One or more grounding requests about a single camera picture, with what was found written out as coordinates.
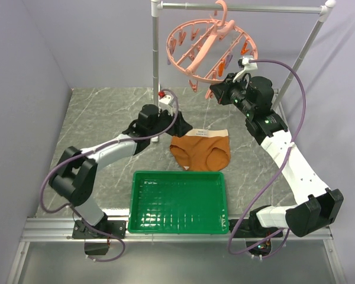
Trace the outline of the pink clothes peg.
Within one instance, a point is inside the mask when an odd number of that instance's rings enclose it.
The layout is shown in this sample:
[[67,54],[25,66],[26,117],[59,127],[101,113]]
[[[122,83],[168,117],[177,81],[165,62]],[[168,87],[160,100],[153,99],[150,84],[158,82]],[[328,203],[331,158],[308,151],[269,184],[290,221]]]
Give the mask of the pink clothes peg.
[[213,98],[214,94],[210,88],[208,88],[206,94],[205,94],[205,99],[211,99]]

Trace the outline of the orange underwear with cream waistband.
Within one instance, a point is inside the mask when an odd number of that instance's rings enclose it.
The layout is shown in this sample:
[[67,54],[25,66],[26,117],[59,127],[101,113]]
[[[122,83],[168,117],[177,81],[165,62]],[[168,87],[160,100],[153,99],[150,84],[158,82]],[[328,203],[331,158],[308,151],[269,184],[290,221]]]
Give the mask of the orange underwear with cream waistband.
[[172,137],[170,152],[183,170],[217,172],[230,163],[230,136],[227,130],[194,128]]

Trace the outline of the pink round clip hanger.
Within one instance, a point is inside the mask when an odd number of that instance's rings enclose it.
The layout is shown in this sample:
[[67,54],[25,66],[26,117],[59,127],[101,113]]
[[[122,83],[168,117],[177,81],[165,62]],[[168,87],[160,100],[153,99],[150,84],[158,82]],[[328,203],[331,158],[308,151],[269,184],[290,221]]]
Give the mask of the pink round clip hanger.
[[198,91],[200,83],[212,85],[225,78],[226,69],[220,78],[217,70],[229,53],[233,54],[232,60],[247,55],[257,59],[259,55],[251,36],[234,20],[227,19],[227,3],[215,3],[221,7],[220,18],[214,12],[209,18],[184,22],[173,29],[166,40],[167,64],[188,77],[193,92]]

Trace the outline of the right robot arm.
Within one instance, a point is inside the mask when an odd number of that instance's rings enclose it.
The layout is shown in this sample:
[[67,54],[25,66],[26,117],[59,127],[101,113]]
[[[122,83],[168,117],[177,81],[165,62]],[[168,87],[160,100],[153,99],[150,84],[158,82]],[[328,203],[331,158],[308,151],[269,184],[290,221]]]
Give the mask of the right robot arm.
[[261,76],[239,81],[234,78],[235,74],[230,73],[210,90],[220,105],[233,104],[245,115],[248,132],[281,168],[296,202],[292,206],[265,205],[252,210],[250,232],[260,237],[276,227],[303,237],[332,224],[344,196],[318,177],[293,142],[283,119],[272,110],[272,82]]

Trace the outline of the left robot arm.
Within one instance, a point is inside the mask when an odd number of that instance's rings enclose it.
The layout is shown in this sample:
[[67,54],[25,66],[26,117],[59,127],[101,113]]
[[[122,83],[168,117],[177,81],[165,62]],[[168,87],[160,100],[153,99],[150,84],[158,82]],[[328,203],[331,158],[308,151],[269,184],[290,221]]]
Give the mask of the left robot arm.
[[98,173],[115,162],[141,153],[155,136],[166,133],[182,137],[192,129],[180,111],[144,105],[138,117],[114,139],[86,149],[67,148],[48,178],[49,186],[67,200],[81,217],[87,232],[100,238],[111,229],[107,214],[93,196]]

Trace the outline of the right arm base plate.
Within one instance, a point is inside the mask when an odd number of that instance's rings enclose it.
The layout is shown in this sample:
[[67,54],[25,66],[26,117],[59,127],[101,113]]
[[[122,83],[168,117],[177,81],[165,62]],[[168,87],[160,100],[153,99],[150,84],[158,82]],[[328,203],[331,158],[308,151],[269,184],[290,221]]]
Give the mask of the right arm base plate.
[[[235,238],[265,238],[272,233],[278,231],[276,227],[264,228],[257,225],[255,228],[249,226],[248,219],[242,220],[241,225],[237,228],[235,232]],[[268,256],[272,252],[272,242],[271,240],[266,240],[264,243],[251,248],[248,251],[251,255],[254,256]]]

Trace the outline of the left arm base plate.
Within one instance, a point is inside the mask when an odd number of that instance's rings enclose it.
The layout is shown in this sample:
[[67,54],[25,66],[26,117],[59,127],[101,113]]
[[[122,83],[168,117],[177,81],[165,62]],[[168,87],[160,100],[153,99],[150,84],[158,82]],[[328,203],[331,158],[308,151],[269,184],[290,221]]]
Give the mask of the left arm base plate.
[[[119,259],[125,252],[125,231],[124,220],[104,220],[94,227],[84,220],[77,220],[73,227],[72,239],[84,241],[83,249],[87,258],[96,262],[110,262]],[[120,245],[118,254],[111,259],[103,259],[110,249],[114,249],[115,241]]]

